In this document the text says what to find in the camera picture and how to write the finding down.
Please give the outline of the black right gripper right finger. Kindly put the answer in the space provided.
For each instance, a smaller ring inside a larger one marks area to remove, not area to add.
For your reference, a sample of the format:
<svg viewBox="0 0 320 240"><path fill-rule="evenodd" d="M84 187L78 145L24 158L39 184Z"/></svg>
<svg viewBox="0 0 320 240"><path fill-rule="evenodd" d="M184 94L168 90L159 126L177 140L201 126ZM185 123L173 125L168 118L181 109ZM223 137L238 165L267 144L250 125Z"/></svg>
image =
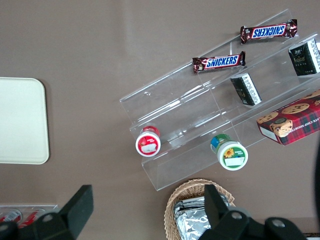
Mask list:
<svg viewBox="0 0 320 240"><path fill-rule="evenodd" d="M229 209L214 185L204 188L204 208L211 228L201 240L247 240L249 217L241 210Z"/></svg>

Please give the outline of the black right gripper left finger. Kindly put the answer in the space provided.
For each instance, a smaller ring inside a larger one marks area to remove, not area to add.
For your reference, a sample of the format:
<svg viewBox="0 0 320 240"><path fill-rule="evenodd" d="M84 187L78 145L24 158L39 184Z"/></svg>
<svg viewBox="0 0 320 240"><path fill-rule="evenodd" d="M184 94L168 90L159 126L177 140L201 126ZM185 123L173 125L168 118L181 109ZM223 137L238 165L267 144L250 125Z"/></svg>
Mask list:
<svg viewBox="0 0 320 240"><path fill-rule="evenodd" d="M20 240L76 240L94 210L93 187L82 185L59 212L42 215L19 230Z"/></svg>

